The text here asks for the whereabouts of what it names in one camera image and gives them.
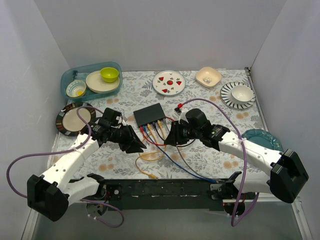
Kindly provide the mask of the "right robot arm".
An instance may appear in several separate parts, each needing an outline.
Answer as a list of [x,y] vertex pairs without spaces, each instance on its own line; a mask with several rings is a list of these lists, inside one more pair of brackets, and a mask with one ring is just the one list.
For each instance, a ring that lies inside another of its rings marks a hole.
[[280,152],[240,139],[227,127],[210,123],[198,108],[183,111],[179,119],[171,123],[164,143],[177,146],[195,139],[208,148],[234,155],[265,173],[262,178],[247,176],[245,180],[238,173],[229,177],[226,192],[232,199],[248,192],[267,193],[291,204],[309,179],[295,151]]

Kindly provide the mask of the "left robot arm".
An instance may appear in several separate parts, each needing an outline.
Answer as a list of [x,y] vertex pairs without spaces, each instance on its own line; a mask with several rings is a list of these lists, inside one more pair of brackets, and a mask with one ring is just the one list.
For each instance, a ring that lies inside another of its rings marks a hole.
[[85,121],[73,145],[61,153],[61,158],[41,176],[27,181],[27,205],[53,222],[59,220],[73,203],[86,197],[101,200],[106,196],[104,178],[90,173],[71,182],[77,169],[103,144],[118,144],[127,153],[142,153],[147,147],[131,125],[122,122],[122,114],[106,108],[103,115]]

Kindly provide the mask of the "black network switch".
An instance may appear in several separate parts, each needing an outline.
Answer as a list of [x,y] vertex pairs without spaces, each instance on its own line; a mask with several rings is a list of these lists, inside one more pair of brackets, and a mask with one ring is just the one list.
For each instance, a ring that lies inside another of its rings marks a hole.
[[147,124],[156,123],[166,118],[160,103],[156,103],[133,112],[137,126],[140,128]]

